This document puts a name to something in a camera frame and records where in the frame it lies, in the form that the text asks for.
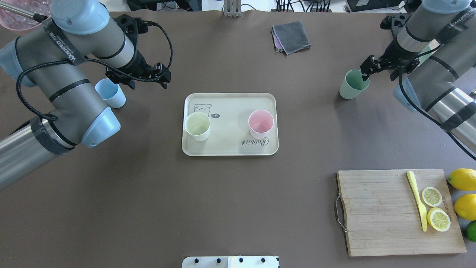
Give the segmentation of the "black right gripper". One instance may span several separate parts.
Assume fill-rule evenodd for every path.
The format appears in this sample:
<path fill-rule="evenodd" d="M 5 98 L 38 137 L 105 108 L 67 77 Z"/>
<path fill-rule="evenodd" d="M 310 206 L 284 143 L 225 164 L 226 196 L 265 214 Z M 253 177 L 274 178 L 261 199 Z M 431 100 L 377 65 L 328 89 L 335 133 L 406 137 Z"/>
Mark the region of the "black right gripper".
<path fill-rule="evenodd" d="M 393 70 L 390 80 L 394 81 L 400 72 L 411 73 L 419 64 L 418 52 L 407 51 L 397 42 L 397 34 L 410 18 L 409 14 L 398 13 L 394 16 L 385 17 L 380 27 L 381 29 L 391 30 L 393 40 L 386 48 L 384 54 L 380 57 L 369 55 L 360 66 L 362 80 L 365 82 L 371 74 L 379 73 L 384 70 Z"/>

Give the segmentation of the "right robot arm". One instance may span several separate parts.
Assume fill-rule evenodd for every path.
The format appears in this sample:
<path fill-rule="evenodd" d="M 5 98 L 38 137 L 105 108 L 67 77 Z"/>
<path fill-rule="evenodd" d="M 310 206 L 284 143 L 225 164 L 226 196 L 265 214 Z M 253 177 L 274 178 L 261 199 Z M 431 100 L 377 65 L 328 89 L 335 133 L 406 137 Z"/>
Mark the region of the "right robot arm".
<path fill-rule="evenodd" d="M 399 78 L 394 96 L 435 122 L 464 150 L 475 151 L 475 100 L 454 85 L 475 67 L 475 1 L 423 0 L 413 14 L 398 13 L 381 22 L 393 41 L 380 57 L 361 65 L 363 80 L 392 70 Z"/>

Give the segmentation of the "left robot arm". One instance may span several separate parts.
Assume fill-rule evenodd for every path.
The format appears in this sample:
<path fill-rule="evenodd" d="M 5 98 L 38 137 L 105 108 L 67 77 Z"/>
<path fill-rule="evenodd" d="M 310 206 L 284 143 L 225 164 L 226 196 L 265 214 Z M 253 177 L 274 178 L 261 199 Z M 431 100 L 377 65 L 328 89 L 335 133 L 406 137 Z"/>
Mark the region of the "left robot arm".
<path fill-rule="evenodd" d="M 132 89 L 135 81 L 167 87 L 169 68 L 150 66 L 137 48 L 148 26 L 158 24 L 126 14 L 113 19 L 97 0 L 55 0 L 40 28 L 1 49 L 1 68 L 35 114 L 1 141 L 1 189 L 77 144 L 92 148 L 120 130 L 80 64 L 99 63 L 113 83 Z"/>

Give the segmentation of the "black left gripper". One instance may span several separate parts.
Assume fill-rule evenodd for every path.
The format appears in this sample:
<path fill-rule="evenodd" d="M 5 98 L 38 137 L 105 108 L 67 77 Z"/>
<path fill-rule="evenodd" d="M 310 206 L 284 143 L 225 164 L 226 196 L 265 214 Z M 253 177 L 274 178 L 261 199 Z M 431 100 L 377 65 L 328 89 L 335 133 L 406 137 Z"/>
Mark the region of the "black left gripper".
<path fill-rule="evenodd" d="M 171 72 L 169 71 L 172 63 L 172 43 L 165 29 L 156 22 L 143 20 L 140 17 L 131 17 L 123 14 L 116 17 L 115 22 L 124 32 L 126 38 L 132 44 L 132 58 L 123 67 L 107 67 L 106 77 L 114 84 L 123 84 L 135 90 L 135 81 L 159 83 L 164 89 L 168 88 L 171 82 Z M 170 46 L 170 60 L 166 67 L 163 63 L 157 63 L 150 66 L 138 51 L 138 35 L 148 32 L 149 26 L 156 26 L 165 35 Z"/>

